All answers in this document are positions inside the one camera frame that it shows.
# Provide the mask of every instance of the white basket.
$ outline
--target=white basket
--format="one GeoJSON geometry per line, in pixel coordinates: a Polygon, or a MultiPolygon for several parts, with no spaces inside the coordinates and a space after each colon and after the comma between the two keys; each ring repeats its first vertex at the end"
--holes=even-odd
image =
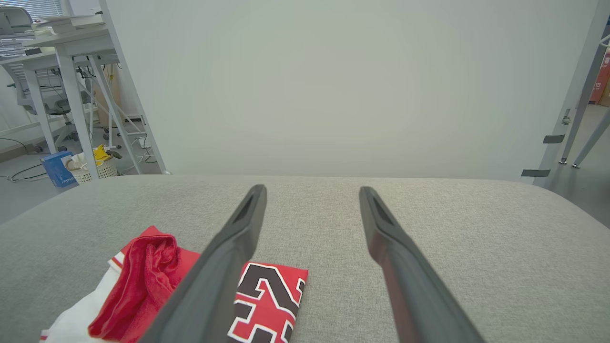
{"type": "MultiPolygon", "coordinates": [[[[87,169],[75,169],[74,162],[72,160],[68,160],[66,162],[66,169],[72,173],[76,182],[78,184],[83,184],[91,181],[91,173],[87,169]]],[[[117,167],[114,164],[112,158],[102,162],[101,165],[98,166],[98,175],[100,179],[109,178],[111,176],[117,175],[117,167]]]]}

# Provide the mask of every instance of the black tape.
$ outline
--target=black tape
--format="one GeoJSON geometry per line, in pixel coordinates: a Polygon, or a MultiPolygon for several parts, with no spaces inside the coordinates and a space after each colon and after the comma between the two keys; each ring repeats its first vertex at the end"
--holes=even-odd
{"type": "Polygon", "coordinates": [[[532,176],[534,178],[546,178],[551,173],[551,170],[538,169],[523,169],[521,176],[532,176]]]}
{"type": "Polygon", "coordinates": [[[564,137],[565,137],[565,135],[546,135],[546,136],[544,136],[544,140],[542,141],[542,143],[545,143],[545,144],[561,143],[564,141],[564,137]]]}

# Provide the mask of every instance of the printed number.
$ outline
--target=printed number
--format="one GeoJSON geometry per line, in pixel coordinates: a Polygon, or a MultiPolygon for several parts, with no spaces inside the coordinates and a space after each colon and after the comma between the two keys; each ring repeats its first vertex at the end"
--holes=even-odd
{"type": "MultiPolygon", "coordinates": [[[[237,287],[237,293],[242,294],[248,298],[252,298],[253,300],[260,300],[265,292],[260,288],[261,283],[265,282],[267,284],[267,289],[269,290],[269,295],[275,304],[275,307],[289,313],[293,318],[296,318],[296,314],[299,311],[299,303],[301,299],[296,301],[286,285],[284,278],[279,273],[279,270],[276,267],[272,267],[270,265],[260,265],[255,263],[250,263],[246,267],[244,274],[242,275],[242,279],[237,287]]],[[[303,294],[303,289],[305,287],[305,282],[303,280],[299,280],[297,291],[303,294]]],[[[228,333],[228,342],[242,342],[242,343],[272,343],[275,342],[275,339],[278,333],[268,327],[265,327],[261,324],[254,324],[252,330],[250,331],[250,335],[247,339],[241,338],[240,336],[234,334],[235,327],[238,323],[249,324],[252,316],[256,310],[256,304],[253,302],[236,300],[235,301],[235,317],[233,320],[233,324],[231,325],[231,329],[228,333]]],[[[282,342],[288,342],[292,335],[292,324],[286,320],[283,324],[283,329],[281,333],[282,342]]]]}

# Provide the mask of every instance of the yellow object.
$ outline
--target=yellow object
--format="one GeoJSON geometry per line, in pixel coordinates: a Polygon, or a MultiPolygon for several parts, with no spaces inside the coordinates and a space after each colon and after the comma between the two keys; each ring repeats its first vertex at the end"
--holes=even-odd
{"type": "Polygon", "coordinates": [[[111,156],[108,155],[104,151],[104,145],[100,145],[95,150],[93,150],[93,156],[95,157],[95,161],[96,161],[95,164],[96,165],[101,165],[102,164],[102,163],[98,164],[98,161],[106,161],[106,160],[111,158],[111,156]]]}

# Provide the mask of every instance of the red box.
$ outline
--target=red box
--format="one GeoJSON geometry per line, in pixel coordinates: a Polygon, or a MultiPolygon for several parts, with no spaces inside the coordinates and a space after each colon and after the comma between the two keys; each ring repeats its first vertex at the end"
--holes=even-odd
{"type": "Polygon", "coordinates": [[[601,63],[600,73],[597,74],[597,80],[595,80],[595,85],[593,86],[593,92],[591,93],[591,99],[589,99],[589,101],[594,101],[596,104],[600,102],[608,79],[610,79],[610,52],[606,52],[606,55],[604,56],[604,61],[601,63]]]}

